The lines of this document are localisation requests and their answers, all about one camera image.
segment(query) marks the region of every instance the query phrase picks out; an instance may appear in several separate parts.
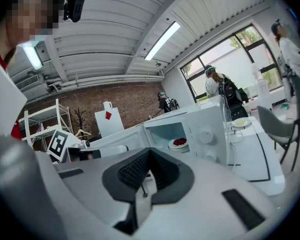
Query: hanger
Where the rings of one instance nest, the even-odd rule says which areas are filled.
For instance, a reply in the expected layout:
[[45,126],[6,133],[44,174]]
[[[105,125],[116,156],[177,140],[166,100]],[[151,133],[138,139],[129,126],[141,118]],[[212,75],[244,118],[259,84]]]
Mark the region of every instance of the hanger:
[[83,136],[91,135],[91,133],[79,129],[75,136],[76,136],[77,138],[83,137],[83,136],[78,136],[80,133],[85,134],[85,135],[83,135]]

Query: person's neck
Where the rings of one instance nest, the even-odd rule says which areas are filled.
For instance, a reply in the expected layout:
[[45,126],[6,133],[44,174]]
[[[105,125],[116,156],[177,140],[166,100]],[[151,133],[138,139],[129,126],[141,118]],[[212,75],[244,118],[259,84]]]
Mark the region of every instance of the person's neck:
[[9,42],[6,21],[4,21],[0,26],[0,56],[3,60],[13,47]]

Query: green object on floor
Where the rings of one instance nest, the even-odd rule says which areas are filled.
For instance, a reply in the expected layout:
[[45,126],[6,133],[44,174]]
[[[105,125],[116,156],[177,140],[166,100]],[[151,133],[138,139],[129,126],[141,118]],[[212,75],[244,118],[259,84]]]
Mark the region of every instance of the green object on floor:
[[287,104],[287,103],[282,104],[281,109],[282,110],[288,110],[289,109],[289,104]]

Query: black t-shirt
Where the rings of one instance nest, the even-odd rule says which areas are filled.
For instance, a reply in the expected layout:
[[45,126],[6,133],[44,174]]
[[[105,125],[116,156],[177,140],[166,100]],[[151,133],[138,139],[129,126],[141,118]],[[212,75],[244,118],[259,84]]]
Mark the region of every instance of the black t-shirt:
[[159,103],[159,109],[164,110],[164,113],[170,112],[171,108],[170,108],[170,98],[162,98],[160,99],[160,103]]

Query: red food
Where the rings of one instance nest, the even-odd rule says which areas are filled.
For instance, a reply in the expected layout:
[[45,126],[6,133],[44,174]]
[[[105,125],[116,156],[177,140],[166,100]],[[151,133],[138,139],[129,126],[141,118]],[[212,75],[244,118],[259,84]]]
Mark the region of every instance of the red food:
[[176,139],[173,142],[173,145],[175,145],[175,146],[181,146],[181,145],[186,144],[186,142],[187,142],[187,139],[185,139],[185,138],[178,138],[178,139]]

